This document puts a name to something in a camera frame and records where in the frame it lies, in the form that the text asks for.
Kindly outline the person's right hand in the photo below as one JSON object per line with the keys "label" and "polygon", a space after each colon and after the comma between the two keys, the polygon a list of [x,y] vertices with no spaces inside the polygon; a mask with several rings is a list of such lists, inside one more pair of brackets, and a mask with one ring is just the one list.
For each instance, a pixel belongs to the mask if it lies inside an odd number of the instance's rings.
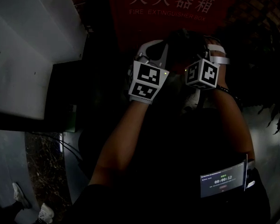
{"label": "person's right hand", "polygon": [[[213,44],[213,45],[217,45],[217,46],[221,47],[221,44],[216,39],[214,39],[210,36],[205,36],[204,38],[205,38],[205,41],[207,44]],[[210,55],[226,57],[226,54],[224,52],[221,52],[220,50],[211,50]],[[226,81],[225,81],[225,74],[226,74],[226,65],[220,64],[217,84],[224,88],[228,88]]]}

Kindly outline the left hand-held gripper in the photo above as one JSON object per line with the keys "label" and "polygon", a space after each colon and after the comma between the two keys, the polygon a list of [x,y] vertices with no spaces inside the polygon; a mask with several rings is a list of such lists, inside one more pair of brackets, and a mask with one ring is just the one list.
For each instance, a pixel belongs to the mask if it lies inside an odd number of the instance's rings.
{"label": "left hand-held gripper", "polygon": [[128,71],[128,95],[132,101],[153,101],[155,96],[164,85],[169,71],[165,70],[168,44],[165,44],[164,50],[157,63],[150,62],[147,55],[147,49],[159,44],[163,40],[153,40],[140,46],[136,59]]}

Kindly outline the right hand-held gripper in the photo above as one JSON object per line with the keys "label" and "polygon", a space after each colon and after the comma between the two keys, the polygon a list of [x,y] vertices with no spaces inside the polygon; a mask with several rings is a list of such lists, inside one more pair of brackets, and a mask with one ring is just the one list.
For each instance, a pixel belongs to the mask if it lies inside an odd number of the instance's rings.
{"label": "right hand-held gripper", "polygon": [[200,90],[215,89],[220,65],[209,49],[189,50],[189,65],[185,67],[185,84]]}

